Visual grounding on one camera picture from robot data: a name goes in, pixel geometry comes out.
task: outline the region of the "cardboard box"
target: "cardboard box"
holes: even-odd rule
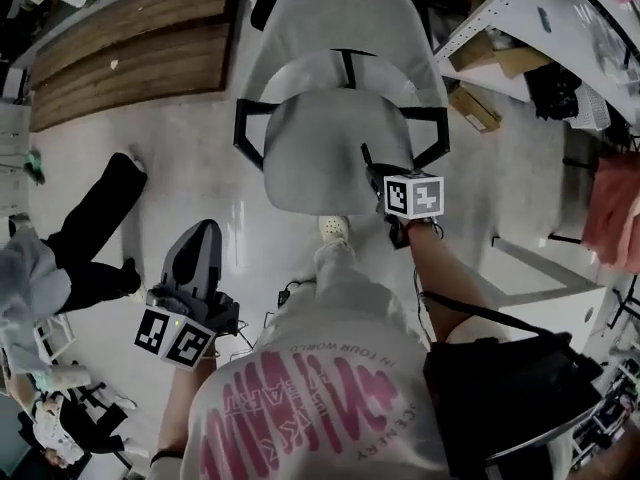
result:
[[[502,116],[470,87],[461,84],[449,95],[449,104],[480,133],[489,133],[500,128]]]
[[[456,71],[498,63],[507,78],[515,78],[553,62],[530,46],[494,50],[493,41],[484,30],[453,52],[449,60]]]

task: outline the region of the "gray chair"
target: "gray chair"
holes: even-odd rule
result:
[[[307,54],[342,53],[345,87],[260,101],[282,67]],[[352,55],[385,59],[415,87],[418,107],[397,107],[355,78]],[[421,169],[449,151],[446,91],[411,0],[278,0],[237,102],[234,145],[264,172],[272,204],[312,215],[372,213],[377,199],[361,153]],[[264,157],[246,137],[247,117],[270,114]],[[433,121],[435,143],[415,154],[407,119]],[[433,139],[416,139],[425,144]]]

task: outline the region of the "black bag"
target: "black bag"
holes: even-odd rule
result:
[[[490,466],[500,468],[502,463],[509,469],[514,452],[546,452],[546,443],[589,417],[600,402],[591,382],[602,368],[569,346],[570,334],[556,335],[433,292],[423,296],[538,335],[511,343],[489,338],[433,344],[423,374],[452,476],[485,478]],[[519,480],[543,478],[526,464],[517,469]],[[509,478],[505,471],[501,474]]]

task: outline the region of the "chair seat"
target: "chair seat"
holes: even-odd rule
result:
[[[409,129],[398,108],[367,91],[309,91],[269,120],[264,183],[271,203],[311,215],[374,213],[361,145],[374,162],[413,168]]]

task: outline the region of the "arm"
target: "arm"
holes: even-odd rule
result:
[[[432,291],[450,299],[487,307],[482,293],[464,266],[451,254],[430,225],[416,223],[408,231],[411,256],[424,291]],[[438,341],[445,341],[451,331],[469,315],[429,300],[429,317]]]
[[[191,402],[214,371],[216,371],[214,357],[203,357],[191,372],[176,368],[160,427],[159,451],[184,452],[189,440]]]

